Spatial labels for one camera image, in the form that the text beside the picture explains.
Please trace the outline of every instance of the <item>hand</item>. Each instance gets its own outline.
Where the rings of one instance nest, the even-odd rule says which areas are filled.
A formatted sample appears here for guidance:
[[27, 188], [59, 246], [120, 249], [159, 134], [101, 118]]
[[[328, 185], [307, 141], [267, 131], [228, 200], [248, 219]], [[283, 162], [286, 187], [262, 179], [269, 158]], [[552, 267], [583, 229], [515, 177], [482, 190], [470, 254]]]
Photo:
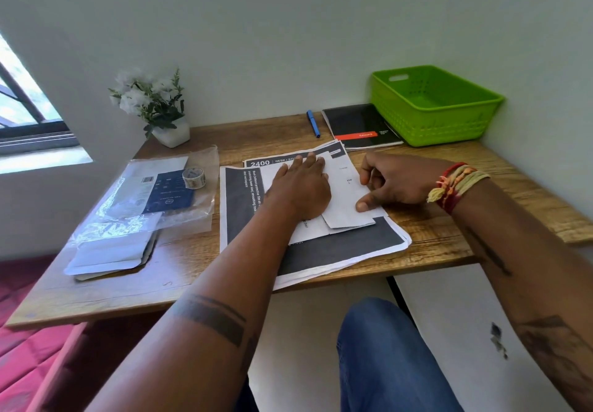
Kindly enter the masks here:
[[327, 174], [323, 173], [325, 164], [315, 153], [309, 153], [305, 161], [297, 156], [290, 168], [283, 164], [266, 192], [264, 204], [278, 204], [282, 213], [288, 208], [298, 221], [321, 215], [331, 199]]
[[386, 203], [422, 203], [453, 164], [405, 154], [367, 153], [360, 167], [360, 183], [371, 192], [356, 202], [356, 210], [364, 212]]

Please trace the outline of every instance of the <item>wrist thread bracelet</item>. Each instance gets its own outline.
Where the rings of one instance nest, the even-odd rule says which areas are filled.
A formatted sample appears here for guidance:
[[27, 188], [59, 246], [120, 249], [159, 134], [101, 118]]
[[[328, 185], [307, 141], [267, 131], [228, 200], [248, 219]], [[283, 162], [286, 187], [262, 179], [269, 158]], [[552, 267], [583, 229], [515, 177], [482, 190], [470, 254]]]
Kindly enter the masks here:
[[490, 175], [480, 172], [465, 162], [449, 167], [439, 177], [436, 187], [428, 193], [427, 203], [438, 204], [449, 215], [457, 202], [470, 188]]

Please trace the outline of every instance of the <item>plastic bag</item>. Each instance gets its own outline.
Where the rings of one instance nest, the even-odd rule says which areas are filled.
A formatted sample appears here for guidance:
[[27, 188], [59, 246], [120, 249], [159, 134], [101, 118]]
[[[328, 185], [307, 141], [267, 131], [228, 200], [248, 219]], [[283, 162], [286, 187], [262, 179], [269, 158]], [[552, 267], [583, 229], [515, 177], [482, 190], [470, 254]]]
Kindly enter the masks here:
[[[190, 167], [204, 170], [206, 185], [192, 190], [189, 207], [142, 212], [158, 174]], [[192, 232], [209, 231], [218, 173], [217, 146], [168, 158], [132, 159], [68, 243], [79, 246], [83, 242], [172, 227], [191, 229]]]

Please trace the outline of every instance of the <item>wood grain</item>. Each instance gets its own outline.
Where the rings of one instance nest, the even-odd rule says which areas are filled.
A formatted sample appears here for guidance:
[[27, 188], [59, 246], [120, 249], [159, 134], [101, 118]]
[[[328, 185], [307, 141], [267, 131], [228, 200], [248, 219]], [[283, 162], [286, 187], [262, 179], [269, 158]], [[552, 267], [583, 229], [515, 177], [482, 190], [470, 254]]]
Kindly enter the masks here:
[[[320, 114], [317, 114], [317, 123], [322, 132], [320, 139], [313, 136], [305, 114], [193, 128], [188, 143], [168, 149], [151, 138], [138, 151], [137, 157], [172, 156], [216, 144], [221, 165], [241, 166], [248, 158], [307, 149], [329, 141], [331, 133]], [[590, 221], [477, 141], [424, 148], [398, 146], [384, 151], [465, 161], [479, 167], [490, 173], [511, 197], [566, 243], [593, 241]], [[354, 165], [360, 166], [364, 152], [349, 155]], [[75, 281], [62, 272], [73, 257], [72, 250], [64, 249], [8, 320], [7, 326], [52, 326], [167, 307], [218, 255], [218, 205], [217, 195], [210, 232], [179, 239], [173, 231], [163, 231], [152, 259], [135, 273]], [[388, 211], [393, 220], [410, 234], [413, 243], [408, 250], [367, 259], [292, 288], [312, 288], [362, 275], [386, 276], [473, 261], [461, 233], [437, 206], [401, 205], [388, 208]]]

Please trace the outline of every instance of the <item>window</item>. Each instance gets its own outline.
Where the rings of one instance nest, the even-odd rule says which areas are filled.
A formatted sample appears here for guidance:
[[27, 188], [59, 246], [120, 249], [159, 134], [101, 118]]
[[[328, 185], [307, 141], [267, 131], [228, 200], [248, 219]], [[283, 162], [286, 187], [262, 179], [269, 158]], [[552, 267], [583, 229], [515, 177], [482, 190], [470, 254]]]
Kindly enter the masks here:
[[0, 156], [78, 145], [0, 35]]

